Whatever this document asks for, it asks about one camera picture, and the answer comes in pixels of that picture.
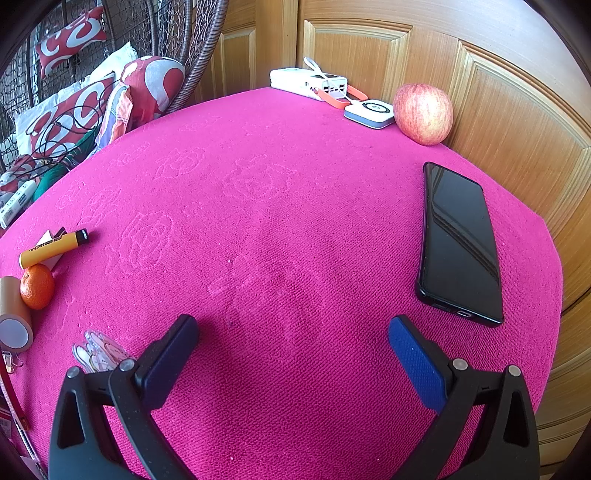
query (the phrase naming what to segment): orange fruit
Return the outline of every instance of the orange fruit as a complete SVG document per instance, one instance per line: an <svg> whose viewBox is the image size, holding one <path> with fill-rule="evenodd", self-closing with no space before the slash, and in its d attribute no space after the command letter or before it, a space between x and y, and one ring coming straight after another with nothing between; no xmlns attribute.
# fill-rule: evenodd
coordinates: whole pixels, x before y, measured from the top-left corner
<svg viewBox="0 0 591 480"><path fill-rule="evenodd" d="M44 309L49 305L55 287L51 270L42 264L33 265L25 270L21 279L22 300L30 309Z"/></svg>

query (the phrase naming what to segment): brown tape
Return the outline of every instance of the brown tape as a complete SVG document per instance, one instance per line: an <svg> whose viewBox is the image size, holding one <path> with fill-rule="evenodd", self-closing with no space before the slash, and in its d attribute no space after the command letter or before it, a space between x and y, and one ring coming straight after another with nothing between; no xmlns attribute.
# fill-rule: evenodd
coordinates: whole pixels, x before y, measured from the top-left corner
<svg viewBox="0 0 591 480"><path fill-rule="evenodd" d="M0 278L0 348L14 353L29 350L33 343L31 311L21 298L21 281Z"/></svg>

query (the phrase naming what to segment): blue gripper pad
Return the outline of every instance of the blue gripper pad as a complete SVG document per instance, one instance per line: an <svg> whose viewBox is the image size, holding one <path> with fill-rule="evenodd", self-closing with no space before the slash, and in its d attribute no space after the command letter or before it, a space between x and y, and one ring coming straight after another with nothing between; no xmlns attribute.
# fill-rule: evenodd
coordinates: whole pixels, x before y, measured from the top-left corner
<svg viewBox="0 0 591 480"><path fill-rule="evenodd" d="M399 317L390 320L388 340L423 405L441 413L447 401L445 381Z"/></svg>

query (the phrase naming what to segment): pink tablecloth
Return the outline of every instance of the pink tablecloth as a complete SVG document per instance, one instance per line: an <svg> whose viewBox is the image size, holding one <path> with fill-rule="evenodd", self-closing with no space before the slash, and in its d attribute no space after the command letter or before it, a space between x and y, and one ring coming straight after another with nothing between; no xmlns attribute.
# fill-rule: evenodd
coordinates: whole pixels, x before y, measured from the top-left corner
<svg viewBox="0 0 591 480"><path fill-rule="evenodd" d="M500 328L414 295L428 160L484 188ZM0 239L0 274L20 276L19 252L61 226L88 228L92 241L56 268L15 380L45 460L82 332L138 355L180 313L199 320L202 341L154 418L200 480L389 479L433 418L388 345L398 313L477 368L519 365L540 402L561 303L544 222L470 162L396 126L374 131L271 89L187 108L60 180Z"/></svg>

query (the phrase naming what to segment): phone screen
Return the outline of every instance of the phone screen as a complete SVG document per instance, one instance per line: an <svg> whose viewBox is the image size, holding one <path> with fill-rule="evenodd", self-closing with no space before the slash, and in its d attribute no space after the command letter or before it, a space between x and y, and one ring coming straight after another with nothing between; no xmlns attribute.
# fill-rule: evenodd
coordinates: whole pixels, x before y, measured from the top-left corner
<svg viewBox="0 0 591 480"><path fill-rule="evenodd" d="M502 321L501 276L482 188L424 165L426 212L420 286L428 296Z"/></svg>

